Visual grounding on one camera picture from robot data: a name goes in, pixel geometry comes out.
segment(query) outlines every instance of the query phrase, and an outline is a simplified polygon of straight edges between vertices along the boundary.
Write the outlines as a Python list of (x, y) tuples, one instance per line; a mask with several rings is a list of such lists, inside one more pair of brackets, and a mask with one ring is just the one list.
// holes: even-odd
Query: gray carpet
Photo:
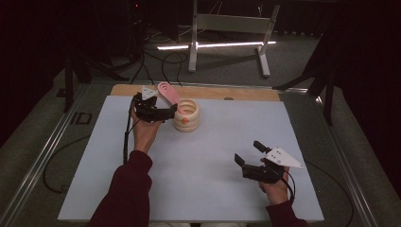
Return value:
[[(206, 42), (218, 38), (215, 33), (202, 35)], [(228, 36), (241, 40), (249, 39), (249, 36), (244, 34), (230, 33)], [(156, 44), (171, 43), (170, 41), (163, 42), (165, 39), (166, 37), (163, 36), (155, 36), (146, 45), (145, 66), (154, 81), (165, 80), (165, 78), (162, 72), (162, 61), (150, 55), (162, 59), (169, 53), (153, 50)], [(179, 64), (166, 63), (164, 72), (170, 81), (179, 81), (183, 85), (199, 83), (271, 87), (299, 77), (319, 41), (306, 36), (277, 36), (275, 34), (272, 39), (277, 41), (277, 44), (272, 44), (268, 48), (270, 79), (261, 76), (259, 63), (252, 47), (201, 49), (196, 73), (187, 72), (187, 61), (182, 65), (179, 79), (176, 76), (180, 69)], [(187, 54), (188, 51), (180, 51), (180, 53)], [(166, 60), (180, 61), (181, 59), (178, 55), (172, 55)], [(139, 68), (140, 64), (135, 64), (129, 70), (121, 72), (121, 75), (131, 79)], [(76, 91), (82, 87), (86, 88), (75, 112), (92, 114), (92, 121), (89, 125), (69, 125), (66, 128), (56, 148), (56, 151), (61, 148), (62, 150), (51, 160), (46, 171), (48, 183), (58, 190), (63, 184), (71, 183), (87, 139), (70, 146), (67, 145), (90, 134), (105, 96), (110, 93), (114, 84), (121, 83), (121, 81), (101, 75), (96, 70), (92, 70), (92, 73), (94, 79), (90, 85), (79, 84), (76, 80), (75, 86)], [(149, 84), (148, 74), (142, 68), (133, 83)], [(310, 80), (305, 81), (296, 87), (307, 88), (310, 82)], [(36, 157), (40, 155), (47, 139), (62, 117), (64, 100), (56, 97), (56, 93), (62, 87), (63, 72), (55, 78), (54, 88), (44, 96), (0, 150), (1, 214), (6, 211), (10, 199)], [(341, 152), (352, 164), (352, 173), (355, 174), (357, 184), (362, 188), (369, 208), (375, 216), (377, 226), (400, 226), (400, 200), (385, 177), (369, 143), (343, 100), (340, 90), (336, 89), (334, 95), (333, 127), (328, 127), (323, 121), (322, 110), (319, 105), (316, 105), (314, 98), (294, 93), (282, 93), (280, 98), (288, 108), (291, 124), (305, 159), (329, 173), (350, 194), (347, 189), (349, 185), (344, 179), (344, 172), (342, 172), (336, 157), (336, 148), (333, 146), (331, 132), (334, 132), (335, 139), (338, 139), (335, 142), (340, 144)], [(345, 192), (333, 179), (313, 165), (308, 165), (308, 170), (325, 221), (311, 223), (310, 226), (345, 226), (352, 215), (351, 205)], [(84, 226), (84, 223), (57, 221), (64, 198), (64, 195), (56, 194), (45, 188), (42, 179), (39, 179), (13, 226)], [(364, 214), (361, 214), (356, 206), (354, 209), (355, 213), (349, 226), (365, 226)], [(251, 226), (259, 225), (270, 226), (268, 223), (252, 224)]]

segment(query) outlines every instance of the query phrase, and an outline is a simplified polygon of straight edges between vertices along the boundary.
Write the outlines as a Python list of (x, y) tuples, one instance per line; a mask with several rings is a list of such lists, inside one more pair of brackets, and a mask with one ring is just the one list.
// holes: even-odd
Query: white object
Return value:
[(148, 100), (153, 96), (156, 96), (159, 92), (147, 88), (145, 85), (142, 86), (142, 100)]
[(274, 148), (266, 154), (266, 159), (279, 166), (304, 168), (300, 162), (294, 159), (282, 148)]
[[(196, 99), (201, 124), (182, 133), (168, 120), (162, 124), (149, 156), (153, 166), (150, 221), (255, 222), (269, 220), (266, 194), (257, 183), (242, 178), (237, 153), (259, 165), (260, 152), (250, 146), (285, 145), (304, 162), (286, 107), (279, 101)], [(124, 131), (130, 96), (107, 96), (58, 219), (88, 221), (106, 195), (113, 173), (123, 163)], [(133, 147), (132, 133), (129, 150)], [(292, 207), (298, 218), (323, 220), (308, 171), (289, 170), (296, 183)]]

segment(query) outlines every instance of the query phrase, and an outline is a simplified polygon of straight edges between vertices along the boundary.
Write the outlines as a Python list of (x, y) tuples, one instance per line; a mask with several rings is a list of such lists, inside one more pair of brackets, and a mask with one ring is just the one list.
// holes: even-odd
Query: red sleeve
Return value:
[(303, 219), (297, 219), (292, 210), (292, 201), (266, 207), (269, 212), (272, 227), (306, 227)]
[(134, 150), (130, 159), (114, 173), (109, 192), (100, 202), (89, 226), (148, 227), (152, 161)]

